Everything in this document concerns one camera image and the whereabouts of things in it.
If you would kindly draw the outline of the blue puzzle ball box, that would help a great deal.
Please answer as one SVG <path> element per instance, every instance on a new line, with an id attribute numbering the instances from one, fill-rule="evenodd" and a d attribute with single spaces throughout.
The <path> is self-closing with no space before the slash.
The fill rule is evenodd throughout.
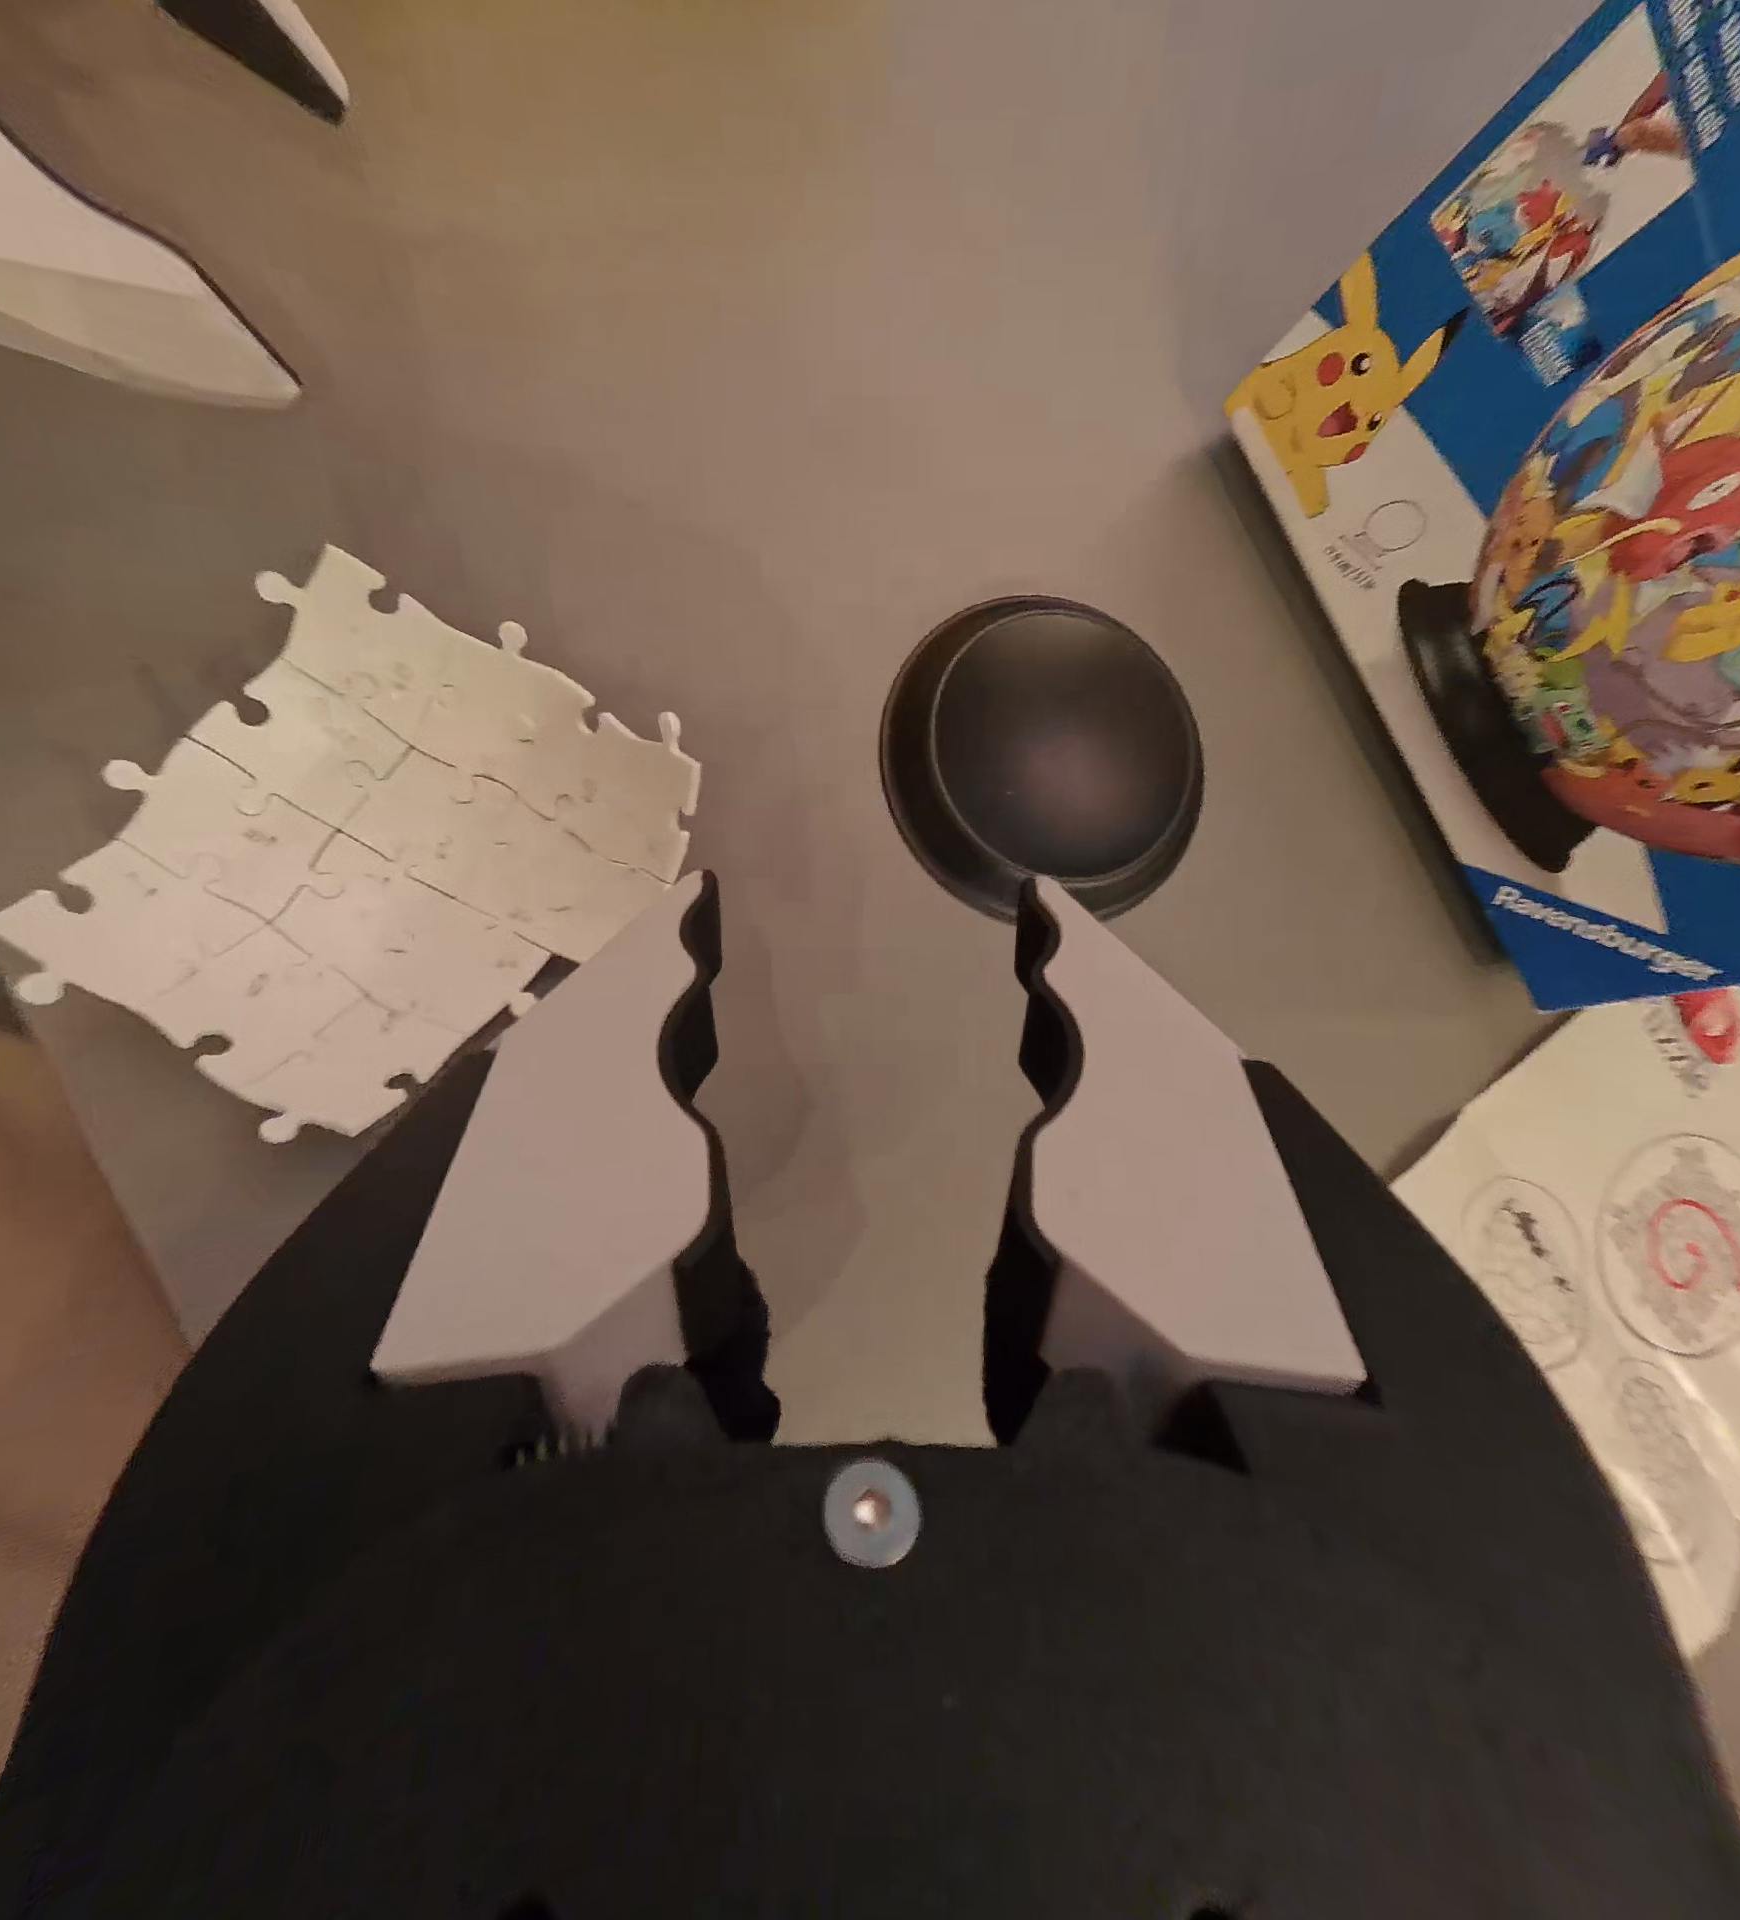
<path id="1" fill-rule="evenodd" d="M 1590 11 L 1224 415 L 1532 1002 L 1740 987 L 1740 1 Z"/>

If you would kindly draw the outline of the white joined puzzle pieces section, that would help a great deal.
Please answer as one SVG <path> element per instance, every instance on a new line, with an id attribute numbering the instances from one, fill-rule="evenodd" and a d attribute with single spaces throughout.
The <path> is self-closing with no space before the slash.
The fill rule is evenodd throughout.
<path id="1" fill-rule="evenodd" d="M 102 768 L 128 816 L 0 950 L 20 1004 L 135 1017 L 263 1144 L 356 1140 L 677 883 L 704 768 L 674 712 L 635 732 L 522 624 L 461 632 L 338 543 L 253 587 L 276 655 Z"/>

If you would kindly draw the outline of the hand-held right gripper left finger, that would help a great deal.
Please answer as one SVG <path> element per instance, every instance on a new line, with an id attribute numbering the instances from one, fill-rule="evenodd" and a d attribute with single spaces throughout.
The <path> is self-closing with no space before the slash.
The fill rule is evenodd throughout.
<path id="1" fill-rule="evenodd" d="M 774 1440 L 770 1323 L 698 1094 L 718 1059 L 715 876 L 679 877 L 496 1043 L 372 1353 L 393 1386 L 528 1378 L 604 1438 L 631 1378 L 690 1375 Z"/>

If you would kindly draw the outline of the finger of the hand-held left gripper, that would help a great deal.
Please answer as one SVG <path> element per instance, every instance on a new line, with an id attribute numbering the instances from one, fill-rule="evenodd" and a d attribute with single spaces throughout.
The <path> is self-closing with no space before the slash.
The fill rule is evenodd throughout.
<path id="1" fill-rule="evenodd" d="M 299 393 L 186 254 L 89 201 L 1 124 L 0 350 L 215 405 L 280 409 Z"/>
<path id="2" fill-rule="evenodd" d="M 350 84 L 297 1 L 158 1 L 158 11 L 328 126 Z"/>

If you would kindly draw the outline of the black round puzzle ball stand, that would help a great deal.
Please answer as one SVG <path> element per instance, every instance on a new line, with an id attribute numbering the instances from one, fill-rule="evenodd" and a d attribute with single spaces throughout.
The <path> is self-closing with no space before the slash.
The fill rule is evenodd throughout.
<path id="1" fill-rule="evenodd" d="M 1008 922 L 1028 880 L 1113 919 L 1182 863 L 1205 794 L 1193 708 L 1127 624 L 1051 593 L 958 610 L 882 706 L 882 799 L 916 863 Z"/>

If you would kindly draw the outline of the white instruction leaflet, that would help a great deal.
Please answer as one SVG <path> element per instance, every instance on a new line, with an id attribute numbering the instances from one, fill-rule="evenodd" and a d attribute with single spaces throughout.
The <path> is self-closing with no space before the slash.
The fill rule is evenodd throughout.
<path id="1" fill-rule="evenodd" d="M 1394 1193 L 1549 1382 L 1698 1657 L 1740 1595 L 1740 987 L 1576 1012 Z"/>

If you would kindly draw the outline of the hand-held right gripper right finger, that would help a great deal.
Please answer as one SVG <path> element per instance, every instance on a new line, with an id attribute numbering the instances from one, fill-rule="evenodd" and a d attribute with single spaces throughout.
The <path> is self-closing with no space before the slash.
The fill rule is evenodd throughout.
<path id="1" fill-rule="evenodd" d="M 1242 1047 L 1058 881 L 1013 966 L 1035 1112 L 981 1294 L 981 1408 L 1013 1443 L 1062 1373 L 1146 1438 L 1209 1382 L 1344 1398 L 1369 1372 Z"/>

